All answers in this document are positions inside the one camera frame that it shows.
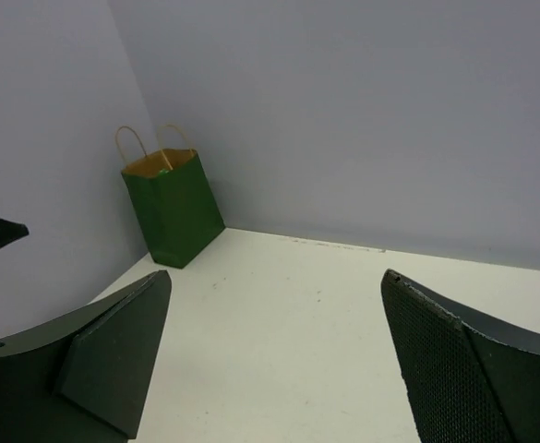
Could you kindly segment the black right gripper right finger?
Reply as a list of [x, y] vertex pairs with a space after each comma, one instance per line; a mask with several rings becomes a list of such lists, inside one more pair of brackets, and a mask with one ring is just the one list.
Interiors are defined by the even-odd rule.
[[540, 442], [540, 333], [388, 269], [381, 298], [423, 442]]

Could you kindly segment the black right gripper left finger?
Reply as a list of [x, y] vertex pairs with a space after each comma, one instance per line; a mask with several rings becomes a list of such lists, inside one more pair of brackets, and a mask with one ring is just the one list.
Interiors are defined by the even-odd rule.
[[0, 442], [135, 439], [171, 292], [158, 270], [0, 339]]

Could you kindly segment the green paper bag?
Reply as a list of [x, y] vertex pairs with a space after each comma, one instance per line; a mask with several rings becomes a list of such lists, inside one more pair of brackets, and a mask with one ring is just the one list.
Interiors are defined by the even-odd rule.
[[182, 269], [225, 224], [194, 144], [179, 126], [166, 127], [181, 136], [186, 148], [165, 148], [157, 137], [158, 149], [127, 162], [121, 175], [151, 258]]

